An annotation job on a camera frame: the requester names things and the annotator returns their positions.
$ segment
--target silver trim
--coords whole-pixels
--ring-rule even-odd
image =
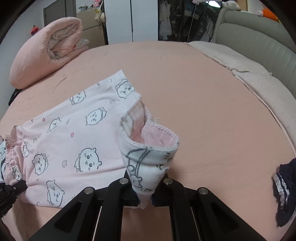
[[[278,189],[278,192],[281,196],[280,198],[280,202],[281,202],[281,209],[284,209],[284,203],[285,203],[285,193],[284,193],[284,190],[281,186],[281,181],[279,180],[279,177],[277,176],[277,174],[274,174],[273,176],[273,179],[274,179],[274,182],[276,184],[276,187]]]
[[[286,185],[285,181],[283,180],[283,178],[282,178],[282,176],[281,176],[280,173],[279,173],[279,176],[281,177],[281,182],[282,182],[282,184],[283,184],[283,186],[284,186],[284,188],[286,190],[286,193],[287,193],[287,197],[286,197],[286,204],[287,204],[288,203],[288,198],[289,198],[289,195],[290,195],[290,191],[287,188],[287,185]]]

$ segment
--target stuffed toy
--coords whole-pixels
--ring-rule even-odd
[[[236,3],[236,1],[222,2],[222,7],[228,8],[229,10],[232,10],[232,11],[240,11],[241,10],[240,6]]]
[[[278,17],[269,9],[265,8],[263,10],[258,10],[257,15],[261,16],[261,17],[266,17],[266,18],[270,18],[274,21],[279,22]]]
[[[93,3],[93,7],[99,7],[102,3],[102,0],[95,0]]]
[[[40,28],[38,26],[33,25],[33,28],[31,30],[31,35],[33,36],[39,31],[40,31]]]

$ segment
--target cartoon print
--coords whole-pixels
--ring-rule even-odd
[[[174,154],[171,154],[169,152],[167,152],[167,154],[165,155],[164,159],[167,161],[167,162],[171,162],[172,159],[174,157]]]
[[[118,96],[124,99],[126,99],[131,92],[135,91],[135,88],[127,79],[121,80],[121,82],[115,86],[115,89],[117,91]]]
[[[139,148],[129,151],[126,155],[126,158],[128,159],[127,170],[129,171],[131,182],[135,187],[140,188],[142,191],[143,186],[141,185],[141,181],[143,181],[143,178],[138,176],[139,168],[141,162],[144,160],[149,152],[150,151],[147,148]],[[136,166],[131,165],[131,159],[137,160]]]
[[[59,119],[59,117],[57,119],[54,119],[51,123],[50,126],[47,130],[47,133],[49,133],[50,131],[52,131],[54,128],[57,127],[58,124],[60,124],[61,120]]]
[[[67,166],[67,161],[63,161],[62,166],[66,167]]]
[[[160,170],[162,170],[162,164],[156,165],[157,168],[159,168]]]
[[[149,188],[145,188],[145,189],[141,189],[141,191],[147,192],[147,191],[153,191],[153,190]]]
[[[75,105],[75,104],[81,103],[81,102],[84,100],[85,97],[86,97],[86,94],[85,94],[84,91],[82,91],[82,92],[80,92],[79,94],[74,95],[74,96],[70,99],[71,104],[72,104],[72,105]]]
[[[48,167],[48,160],[45,154],[37,154],[32,161],[35,167],[35,173],[41,175]]]
[[[107,114],[107,111],[104,109],[104,107],[101,107],[97,110],[94,110],[90,112],[85,118],[86,118],[86,125],[96,125],[99,123]]]
[[[76,167],[77,172],[84,172],[96,170],[100,165],[102,165],[102,162],[99,160],[96,148],[85,148],[78,155],[74,167]]]
[[[14,179],[18,181],[22,180],[22,174],[17,164],[15,164],[15,167],[12,169],[12,176]]]
[[[55,180],[47,181],[47,201],[53,207],[59,207],[62,204],[65,192],[55,184]]]
[[[28,157],[29,151],[28,151],[28,142],[25,142],[24,144],[25,145],[22,147],[23,148],[22,156],[25,158],[25,157]]]

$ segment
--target white wardrobe door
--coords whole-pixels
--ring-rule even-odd
[[[157,0],[131,0],[133,41],[158,40]]]
[[[130,0],[105,0],[104,5],[109,44],[132,42]]]

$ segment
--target orange stuffed toy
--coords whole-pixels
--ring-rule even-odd
[[[279,22],[279,18],[272,11],[270,11],[267,8],[265,8],[263,10],[259,10],[257,12],[257,15],[262,16],[262,17],[266,17],[266,18],[270,18],[270,19],[272,19],[274,21]]]

